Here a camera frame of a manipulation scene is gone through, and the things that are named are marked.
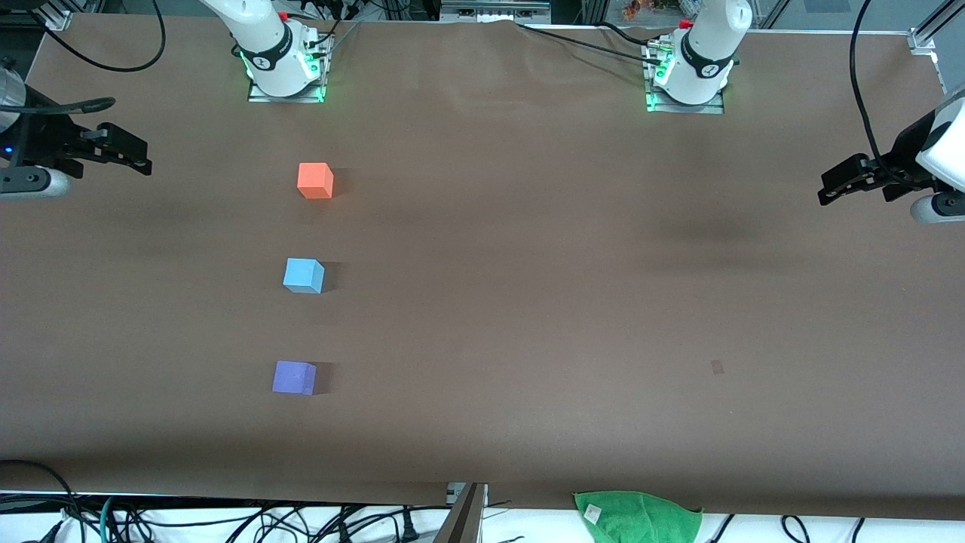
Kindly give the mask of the blue foam block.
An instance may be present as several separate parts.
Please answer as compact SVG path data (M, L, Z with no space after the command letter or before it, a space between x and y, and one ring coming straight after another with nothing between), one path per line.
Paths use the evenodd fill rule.
M287 258L282 285L293 293L320 295L323 292L325 272L324 265L317 260Z

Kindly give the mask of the orange foam block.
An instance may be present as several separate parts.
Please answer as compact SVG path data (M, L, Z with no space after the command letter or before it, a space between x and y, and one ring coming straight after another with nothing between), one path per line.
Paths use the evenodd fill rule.
M334 173L323 162L302 162L296 182L301 195L308 200L331 199L334 193Z

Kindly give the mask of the purple foam block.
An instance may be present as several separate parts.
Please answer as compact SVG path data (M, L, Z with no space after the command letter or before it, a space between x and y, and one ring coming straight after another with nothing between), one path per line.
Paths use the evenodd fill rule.
M271 390L275 393L311 396L316 391L317 367L310 362L279 360Z

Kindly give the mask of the green cloth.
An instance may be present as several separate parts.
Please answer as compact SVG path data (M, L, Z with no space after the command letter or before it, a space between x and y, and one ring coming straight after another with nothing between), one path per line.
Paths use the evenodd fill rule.
M636 491L576 492L593 543L695 543L703 510Z

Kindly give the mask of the aluminium profile bar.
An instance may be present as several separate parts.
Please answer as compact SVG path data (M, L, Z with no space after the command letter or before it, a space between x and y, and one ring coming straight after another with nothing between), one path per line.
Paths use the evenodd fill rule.
M486 483L462 483L455 489L455 503L432 543L480 543L483 512L489 498Z

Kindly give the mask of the metal frame rail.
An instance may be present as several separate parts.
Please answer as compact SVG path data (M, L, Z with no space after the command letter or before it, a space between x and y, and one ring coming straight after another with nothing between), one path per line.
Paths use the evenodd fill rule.
M438 13L441 22L552 22L550 0L439 0Z

